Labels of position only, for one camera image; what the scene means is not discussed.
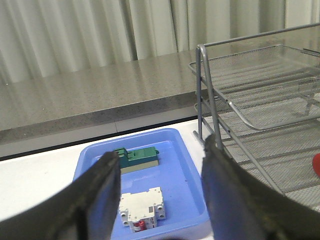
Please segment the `blue tray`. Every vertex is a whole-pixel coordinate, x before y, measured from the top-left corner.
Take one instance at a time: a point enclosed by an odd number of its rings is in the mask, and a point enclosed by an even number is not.
[[[166,219],[158,227],[131,233],[118,214],[112,240],[138,240],[167,237],[199,239],[211,232],[203,198],[200,175],[179,132],[164,128],[86,147],[80,154],[73,180],[90,168],[105,152],[125,147],[136,150],[154,146],[159,150],[159,166],[121,175],[121,193],[139,193],[161,187]]]

